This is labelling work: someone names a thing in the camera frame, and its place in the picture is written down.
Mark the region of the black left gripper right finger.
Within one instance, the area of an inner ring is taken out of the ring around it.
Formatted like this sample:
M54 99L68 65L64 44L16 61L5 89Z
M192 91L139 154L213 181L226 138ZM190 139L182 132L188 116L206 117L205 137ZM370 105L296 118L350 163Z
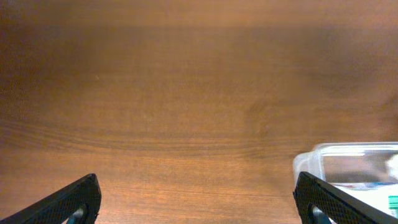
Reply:
M293 196L304 224L397 223L397 218L373 208L308 172L299 173Z

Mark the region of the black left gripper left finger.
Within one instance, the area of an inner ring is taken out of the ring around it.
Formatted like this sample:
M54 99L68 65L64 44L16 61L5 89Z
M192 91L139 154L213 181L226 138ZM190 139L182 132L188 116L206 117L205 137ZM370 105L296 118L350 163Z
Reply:
M1 220L3 224L94 224L101 206L95 174L87 174L55 193Z

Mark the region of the white green medicine box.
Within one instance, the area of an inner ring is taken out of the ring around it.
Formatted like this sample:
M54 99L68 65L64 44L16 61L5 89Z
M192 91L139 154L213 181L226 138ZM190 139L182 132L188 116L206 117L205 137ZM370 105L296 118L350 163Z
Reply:
M368 182L333 185L356 199L397 218L397 184Z

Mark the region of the dark bottle white cap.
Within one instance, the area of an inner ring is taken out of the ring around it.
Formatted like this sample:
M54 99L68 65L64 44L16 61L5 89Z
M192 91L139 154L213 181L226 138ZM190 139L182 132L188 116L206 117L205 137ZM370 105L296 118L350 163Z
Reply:
M398 179L398 155L395 154L390 157L386 162L387 174L390 179Z

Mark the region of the clear plastic container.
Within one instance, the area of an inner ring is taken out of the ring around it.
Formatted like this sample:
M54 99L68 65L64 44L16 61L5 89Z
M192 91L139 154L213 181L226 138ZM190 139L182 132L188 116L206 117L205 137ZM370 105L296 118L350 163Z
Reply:
M325 143L299 154L293 161L295 181L299 173L308 172L325 182L390 182L385 162L397 154L396 142Z

